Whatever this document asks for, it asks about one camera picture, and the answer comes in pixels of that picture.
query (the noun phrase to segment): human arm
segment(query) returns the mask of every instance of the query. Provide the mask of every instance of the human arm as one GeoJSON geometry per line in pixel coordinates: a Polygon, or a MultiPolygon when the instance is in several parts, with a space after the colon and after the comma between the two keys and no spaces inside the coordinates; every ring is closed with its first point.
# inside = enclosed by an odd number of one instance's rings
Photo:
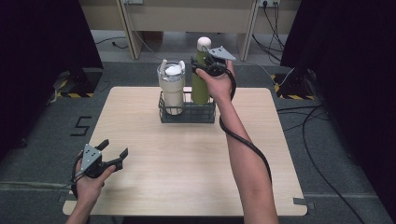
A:
{"type": "MultiPolygon", "coordinates": [[[[234,74],[233,65],[227,68],[234,74]]],[[[223,124],[233,133],[251,142],[241,119],[233,107],[231,80],[226,75],[211,77],[201,69],[197,75],[205,80],[211,96],[218,105],[223,124]]],[[[233,177],[244,209],[245,223],[277,223],[274,194],[266,166],[249,147],[226,134],[233,177]]]]}
{"type": "MultiPolygon", "coordinates": [[[[78,162],[76,170],[79,171],[81,160],[78,162]]],[[[97,178],[83,176],[77,182],[78,199],[72,214],[66,221],[66,224],[85,224],[90,216],[93,207],[102,190],[103,183],[116,170],[112,165],[97,178]]]]}

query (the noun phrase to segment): black curtain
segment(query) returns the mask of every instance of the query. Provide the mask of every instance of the black curtain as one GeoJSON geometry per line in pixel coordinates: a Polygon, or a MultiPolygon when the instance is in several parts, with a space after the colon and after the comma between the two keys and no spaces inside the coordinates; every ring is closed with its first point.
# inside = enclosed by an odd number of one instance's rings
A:
{"type": "Polygon", "coordinates": [[[103,68],[78,0],[0,1],[0,159],[24,137],[64,71],[103,68]]]}
{"type": "Polygon", "coordinates": [[[281,65],[317,74],[347,148],[396,220],[396,1],[303,0],[281,65]]]}

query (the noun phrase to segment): gray carpet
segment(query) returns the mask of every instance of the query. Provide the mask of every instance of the gray carpet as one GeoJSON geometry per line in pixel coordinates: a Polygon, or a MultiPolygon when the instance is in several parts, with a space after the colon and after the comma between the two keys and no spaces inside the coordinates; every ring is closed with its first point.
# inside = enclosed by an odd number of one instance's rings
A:
{"type": "MultiPolygon", "coordinates": [[[[104,63],[105,70],[92,98],[58,98],[47,106],[27,136],[27,147],[15,148],[0,163],[0,216],[8,223],[64,223],[67,216],[62,207],[73,161],[90,141],[96,121],[110,89],[114,86],[158,86],[156,63],[104,63]],[[84,133],[75,128],[90,126],[84,133]],[[8,184],[4,182],[35,182],[38,186],[8,184]]],[[[285,72],[284,68],[266,67],[270,74],[285,72]]],[[[239,87],[268,88],[274,96],[276,108],[319,105],[314,101],[284,100],[276,98],[271,79],[257,65],[235,67],[239,87]]],[[[279,114],[284,130],[301,124],[311,109],[298,109],[305,114],[279,114]]],[[[363,218],[365,223],[392,223],[376,197],[361,168],[349,158],[341,136],[337,134],[325,108],[315,112],[317,118],[305,126],[305,139],[319,170],[363,218]]],[[[285,131],[297,176],[304,196],[310,205],[304,217],[281,217],[282,223],[359,223],[351,210],[326,184],[309,160],[304,148],[302,126],[285,131]]],[[[163,219],[158,217],[132,217],[133,223],[208,223],[208,219],[163,219]]],[[[112,223],[111,217],[92,216],[92,223],[112,223]]]]}

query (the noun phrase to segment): forearm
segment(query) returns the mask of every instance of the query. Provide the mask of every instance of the forearm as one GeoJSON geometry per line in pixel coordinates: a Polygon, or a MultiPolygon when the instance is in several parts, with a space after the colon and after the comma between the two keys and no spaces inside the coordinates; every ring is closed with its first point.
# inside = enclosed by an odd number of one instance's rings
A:
{"type": "Polygon", "coordinates": [[[85,224],[94,206],[94,202],[78,201],[72,214],[67,219],[66,224],[85,224]]]}
{"type": "MultiPolygon", "coordinates": [[[[241,119],[229,101],[220,101],[223,124],[233,133],[251,141],[241,119]]],[[[277,223],[271,180],[262,159],[249,147],[226,134],[233,176],[244,208],[245,223],[265,220],[277,223]]]]}

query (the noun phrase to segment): hazard tape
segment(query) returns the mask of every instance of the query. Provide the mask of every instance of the hazard tape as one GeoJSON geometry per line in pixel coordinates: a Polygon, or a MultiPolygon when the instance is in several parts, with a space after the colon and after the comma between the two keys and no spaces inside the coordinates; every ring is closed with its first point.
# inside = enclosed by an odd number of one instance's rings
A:
{"type": "Polygon", "coordinates": [[[281,86],[278,86],[277,84],[274,85],[275,92],[277,97],[281,99],[291,99],[291,100],[315,100],[315,97],[311,94],[284,94],[282,93],[282,88],[281,86]]]}
{"type": "Polygon", "coordinates": [[[93,97],[93,93],[76,93],[76,92],[66,92],[62,91],[62,89],[66,86],[67,80],[63,81],[61,87],[59,88],[57,97],[68,97],[68,98],[84,98],[84,97],[93,97]]]}
{"type": "Polygon", "coordinates": [[[69,97],[69,98],[83,98],[83,97],[93,97],[93,93],[73,93],[73,92],[60,92],[59,96],[69,97]]]}

